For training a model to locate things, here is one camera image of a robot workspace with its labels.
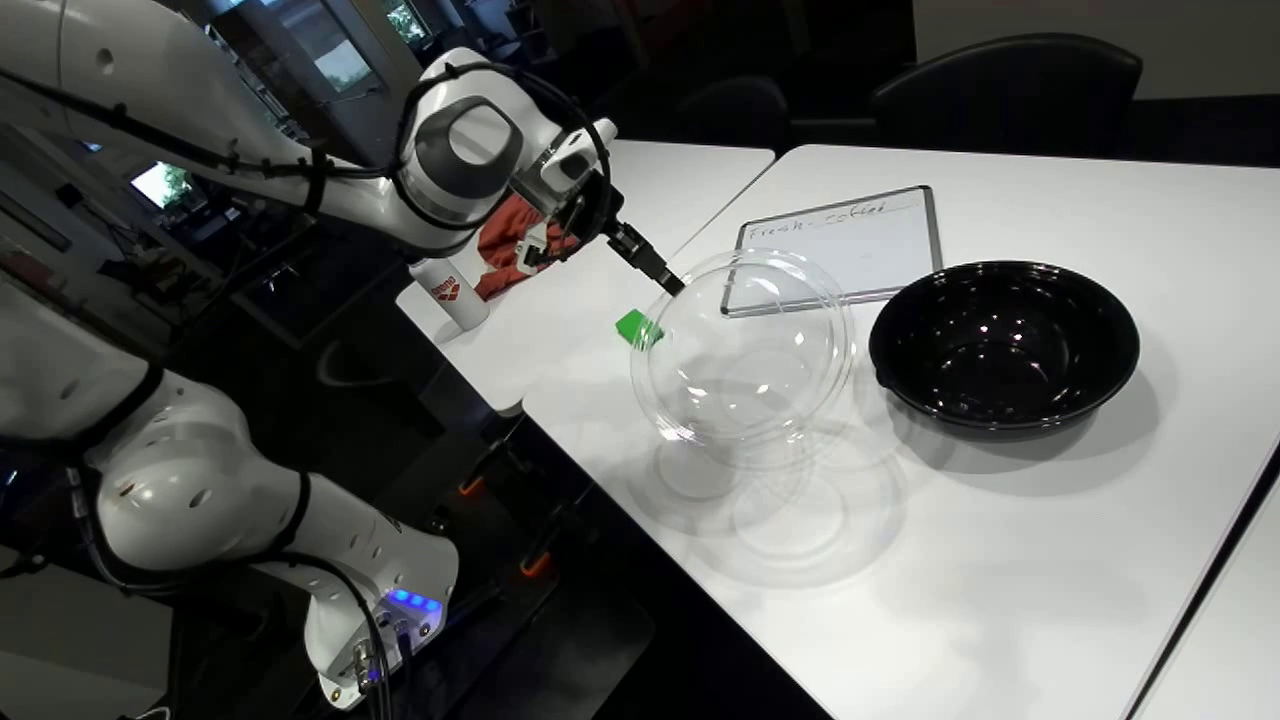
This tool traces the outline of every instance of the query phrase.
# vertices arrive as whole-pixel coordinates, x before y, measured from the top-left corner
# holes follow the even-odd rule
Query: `white table surface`
[[[745,222],[909,185],[937,193],[944,266],[1107,284],[1141,323],[1134,385],[1066,435],[965,443],[888,410],[861,357],[850,443],[709,506],[657,482],[624,346],[523,410],[831,717],[1120,720],[1280,439],[1280,174],[797,147],[678,267]]]
[[[1273,490],[1165,663],[1141,720],[1280,717],[1280,494]]]
[[[671,258],[772,162],[765,147],[619,139],[614,147],[614,185],[624,193],[619,222],[639,230],[657,254]],[[458,266],[475,267],[482,258],[466,248]],[[604,240],[593,240],[568,266],[493,302],[490,321],[472,334],[458,334],[421,284],[410,284],[396,305],[490,410],[509,414],[545,374],[576,357],[579,342],[615,337],[614,323],[637,307],[648,288],[657,284]]]

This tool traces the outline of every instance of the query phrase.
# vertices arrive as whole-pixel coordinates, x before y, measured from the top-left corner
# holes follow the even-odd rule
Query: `black floor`
[[[1141,99],[1115,157],[1280,167],[1280,98]]]
[[[396,686],[401,720],[823,717],[538,425],[482,406],[396,312],[401,284],[310,347],[228,307],[171,357],[242,400],[266,458],[460,545],[458,630]],[[482,462],[486,494],[458,501]],[[548,532],[548,571],[515,581]],[[209,587],[177,625],[177,700],[191,720],[329,717],[298,625],[298,593]]]

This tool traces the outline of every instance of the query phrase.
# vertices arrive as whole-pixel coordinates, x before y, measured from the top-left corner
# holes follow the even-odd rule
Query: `clear glass bowl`
[[[725,258],[660,295],[633,385],[660,439],[745,451],[803,430],[854,346],[831,284],[797,258]]]

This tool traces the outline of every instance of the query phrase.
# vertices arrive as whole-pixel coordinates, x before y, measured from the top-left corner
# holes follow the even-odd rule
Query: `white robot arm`
[[[466,245],[514,189],[555,213],[600,162],[597,143],[615,138],[608,120],[566,134],[509,67],[458,50],[423,72],[391,167],[320,162],[294,139],[270,83],[218,46],[221,19],[254,10],[191,0],[191,18],[214,19],[200,32],[162,0],[9,0],[3,120],[171,162],[223,189],[379,230],[423,254]]]
[[[423,254],[467,240],[506,193],[555,213],[614,139],[608,120],[566,134],[506,67],[460,50],[423,72],[391,167],[332,162],[294,139],[245,83],[242,61],[191,24],[242,12],[242,0],[197,10],[181,18],[155,0],[3,0],[3,120],[171,162]],[[0,277],[0,435],[77,435],[143,376],[137,357]],[[355,583],[360,600],[320,569],[270,569],[313,597],[306,647],[336,709],[360,703],[374,676],[396,674],[446,630],[458,548],[379,517],[323,476],[266,462],[242,410],[218,389],[166,374],[150,400],[86,451],[104,482],[94,511],[81,511],[133,569],[189,571],[283,548]]]
[[[0,435],[67,439],[109,417],[150,363],[81,334],[0,282]],[[261,565],[313,597],[306,654],[336,709],[364,700],[368,667],[396,674],[446,630],[460,557],[446,537],[404,527],[323,476],[266,462],[242,410],[209,385],[166,374],[143,406],[86,447],[99,473],[90,522],[142,571]],[[282,557],[323,561],[340,576]]]

